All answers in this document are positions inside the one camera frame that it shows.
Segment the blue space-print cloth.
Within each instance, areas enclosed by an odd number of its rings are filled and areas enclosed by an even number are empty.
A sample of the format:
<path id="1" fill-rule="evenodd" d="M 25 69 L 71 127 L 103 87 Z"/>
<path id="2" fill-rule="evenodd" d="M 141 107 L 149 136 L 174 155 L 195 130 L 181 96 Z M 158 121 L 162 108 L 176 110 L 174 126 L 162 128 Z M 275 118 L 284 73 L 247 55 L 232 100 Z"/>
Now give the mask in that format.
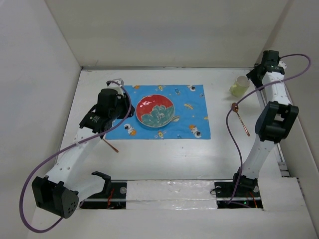
<path id="1" fill-rule="evenodd" d="M 125 120 L 115 120 L 107 140 L 117 139 L 210 139 L 208 113 L 203 85 L 135 85 L 126 86 L 132 108 L 145 96 L 159 94 L 174 104 L 171 122 L 160 128 L 142 125 L 136 112 Z"/>

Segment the pale yellow mug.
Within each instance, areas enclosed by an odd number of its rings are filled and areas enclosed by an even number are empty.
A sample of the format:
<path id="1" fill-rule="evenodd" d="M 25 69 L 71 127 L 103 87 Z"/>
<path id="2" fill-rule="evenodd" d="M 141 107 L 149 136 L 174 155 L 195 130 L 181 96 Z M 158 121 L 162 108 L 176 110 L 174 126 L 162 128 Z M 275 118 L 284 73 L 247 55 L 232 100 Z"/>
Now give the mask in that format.
<path id="1" fill-rule="evenodd" d="M 239 76 L 236 78 L 229 91 L 235 97 L 242 97 L 245 95 L 249 87 L 250 80 L 246 76 Z"/>

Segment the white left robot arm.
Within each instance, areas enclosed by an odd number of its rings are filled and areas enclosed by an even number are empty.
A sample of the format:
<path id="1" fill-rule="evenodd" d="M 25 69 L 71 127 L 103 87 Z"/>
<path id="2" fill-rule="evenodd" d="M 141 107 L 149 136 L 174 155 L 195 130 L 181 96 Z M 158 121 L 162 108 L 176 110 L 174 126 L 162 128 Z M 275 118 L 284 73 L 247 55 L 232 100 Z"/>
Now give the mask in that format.
<path id="1" fill-rule="evenodd" d="M 36 205 L 64 219 L 69 218 L 80 201 L 97 194 L 107 197 L 111 193 L 111 177 L 95 171 L 88 181 L 77 183 L 86 157 L 112 128 L 115 120 L 122 120 L 134 113 L 127 94 L 120 87 L 102 89 L 97 103 L 87 112 L 74 137 L 75 146 L 66 150 L 46 175 L 35 177 L 32 190 Z"/>

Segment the red and teal plate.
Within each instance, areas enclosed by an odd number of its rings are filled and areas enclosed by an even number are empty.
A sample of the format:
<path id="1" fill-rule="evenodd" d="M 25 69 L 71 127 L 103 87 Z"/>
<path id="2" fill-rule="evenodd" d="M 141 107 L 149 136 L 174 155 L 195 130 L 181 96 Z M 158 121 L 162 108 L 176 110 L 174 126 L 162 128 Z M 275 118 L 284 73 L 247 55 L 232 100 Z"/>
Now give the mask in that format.
<path id="1" fill-rule="evenodd" d="M 135 112 L 142 125 L 160 128 L 171 122 L 175 114 L 175 107 L 168 97 L 152 94 L 143 97 L 137 103 Z"/>

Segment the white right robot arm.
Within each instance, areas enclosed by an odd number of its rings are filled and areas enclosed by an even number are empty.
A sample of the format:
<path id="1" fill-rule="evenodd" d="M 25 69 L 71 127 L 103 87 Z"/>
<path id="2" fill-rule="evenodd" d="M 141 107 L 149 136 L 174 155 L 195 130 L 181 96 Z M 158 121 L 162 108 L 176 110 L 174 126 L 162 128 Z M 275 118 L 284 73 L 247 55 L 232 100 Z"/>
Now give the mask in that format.
<path id="1" fill-rule="evenodd" d="M 230 184 L 230 190 L 236 196 L 242 196 L 256 187 L 269 153 L 287 138 L 299 113 L 299 108 L 288 99 L 283 82 L 285 70 L 280 66 L 278 51 L 264 51 L 261 63 L 246 76 L 256 89 L 265 91 L 267 104 L 255 124 L 253 147 L 243 166 L 238 169 L 239 179 Z"/>

